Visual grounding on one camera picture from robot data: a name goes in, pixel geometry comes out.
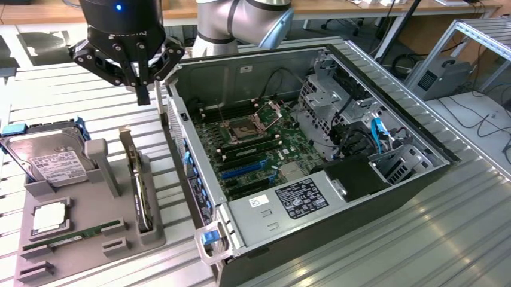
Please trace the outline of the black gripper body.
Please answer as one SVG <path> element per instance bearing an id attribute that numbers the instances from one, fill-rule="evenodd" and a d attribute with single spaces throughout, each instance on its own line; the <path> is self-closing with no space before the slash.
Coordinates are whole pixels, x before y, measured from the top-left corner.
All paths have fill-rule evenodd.
<path id="1" fill-rule="evenodd" d="M 165 40 L 157 1 L 80 1 L 86 21 L 86 40 L 109 62 L 113 43 L 124 47 L 138 77 L 138 42 L 148 44 L 149 58 Z"/>

